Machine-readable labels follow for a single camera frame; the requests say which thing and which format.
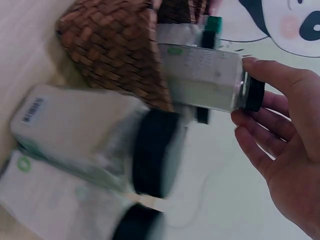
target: pink cheek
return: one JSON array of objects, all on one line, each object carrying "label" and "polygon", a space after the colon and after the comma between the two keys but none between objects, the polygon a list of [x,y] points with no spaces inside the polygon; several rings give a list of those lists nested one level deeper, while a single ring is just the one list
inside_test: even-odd
[{"label": "pink cheek", "polygon": [[280,35],[285,39],[294,39],[299,36],[299,20],[293,15],[284,16],[279,27]]}]

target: black jar lid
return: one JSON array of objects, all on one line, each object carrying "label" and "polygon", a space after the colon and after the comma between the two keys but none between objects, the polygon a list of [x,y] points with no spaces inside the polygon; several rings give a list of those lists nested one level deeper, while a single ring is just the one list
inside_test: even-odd
[{"label": "black jar lid", "polygon": [[180,164],[186,128],[178,113],[152,108],[141,120],[133,146],[132,183],[138,194],[165,198]]},{"label": "black jar lid", "polygon": [[265,83],[258,81],[252,76],[247,77],[246,86],[248,91],[246,93],[246,101],[244,109],[258,112],[262,106],[265,95]]},{"label": "black jar lid", "polygon": [[122,216],[112,240],[162,240],[164,231],[164,214],[137,203]]}]

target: finger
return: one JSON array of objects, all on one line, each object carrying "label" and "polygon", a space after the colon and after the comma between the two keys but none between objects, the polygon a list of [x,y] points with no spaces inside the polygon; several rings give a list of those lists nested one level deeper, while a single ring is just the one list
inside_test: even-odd
[{"label": "finger", "polygon": [[288,99],[286,96],[278,95],[270,91],[264,92],[262,107],[274,110],[288,118],[290,118],[288,110]]},{"label": "finger", "polygon": [[251,116],[244,113],[243,110],[233,112],[231,119],[237,126],[246,128],[258,144],[274,157],[278,157],[287,145],[286,142],[275,134],[260,126]]},{"label": "finger", "polygon": [[303,81],[311,71],[283,65],[277,61],[243,59],[244,69],[250,76],[278,89],[284,95],[290,93],[292,87]]},{"label": "finger", "polygon": [[266,178],[268,169],[272,165],[273,160],[258,147],[255,139],[245,127],[238,127],[234,133],[244,154],[249,158],[252,165],[261,173],[261,175]]},{"label": "finger", "polygon": [[257,123],[287,142],[296,133],[296,128],[291,121],[268,109],[261,108],[259,112],[250,112],[250,115]]}]

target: green cap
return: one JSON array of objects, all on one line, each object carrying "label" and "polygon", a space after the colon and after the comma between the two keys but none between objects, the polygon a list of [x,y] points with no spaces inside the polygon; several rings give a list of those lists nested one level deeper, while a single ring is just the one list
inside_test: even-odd
[{"label": "green cap", "polygon": [[215,33],[220,33],[222,29],[222,17],[220,16],[209,16],[206,21],[204,30]]}]

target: cartoon character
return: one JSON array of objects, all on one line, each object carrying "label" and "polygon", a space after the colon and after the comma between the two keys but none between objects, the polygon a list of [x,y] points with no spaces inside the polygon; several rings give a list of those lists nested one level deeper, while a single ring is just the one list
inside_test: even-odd
[{"label": "cartoon character", "polygon": [[216,9],[223,17],[223,40],[270,37],[286,52],[320,58],[319,0],[220,0]]}]

